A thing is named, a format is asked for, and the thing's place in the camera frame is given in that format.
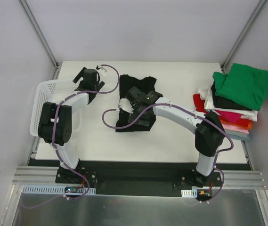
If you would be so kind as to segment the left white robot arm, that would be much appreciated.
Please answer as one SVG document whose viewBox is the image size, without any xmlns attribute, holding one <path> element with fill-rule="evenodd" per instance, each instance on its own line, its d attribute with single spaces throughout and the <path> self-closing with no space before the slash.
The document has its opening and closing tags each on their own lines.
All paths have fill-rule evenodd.
<svg viewBox="0 0 268 226">
<path fill-rule="evenodd" d="M 71 143 L 81 120 L 76 116 L 101 93 L 103 67 L 82 68 L 73 80 L 45 81 L 38 85 L 32 110 L 30 134 L 38 136 L 56 152 L 66 177 L 72 183 L 82 180 L 79 157 Z"/>
</svg>

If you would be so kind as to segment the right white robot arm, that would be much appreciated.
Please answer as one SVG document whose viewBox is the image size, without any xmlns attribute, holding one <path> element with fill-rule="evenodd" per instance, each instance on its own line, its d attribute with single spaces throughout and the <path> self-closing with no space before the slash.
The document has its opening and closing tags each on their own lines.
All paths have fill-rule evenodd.
<svg viewBox="0 0 268 226">
<path fill-rule="evenodd" d="M 201 114 L 188 110 L 156 91 L 146 94 L 137 87 L 132 87 L 125 98 L 132 108 L 129 122 L 138 122 L 137 117 L 141 114 L 140 124 L 145 125 L 152 116 L 160 116 L 191 131 L 195 135 L 195 148 L 199 156 L 194 172 L 185 176 L 185 179 L 196 187 L 203 187 L 211 182 L 216 153 L 225 137 L 217 114 Z"/>
</svg>

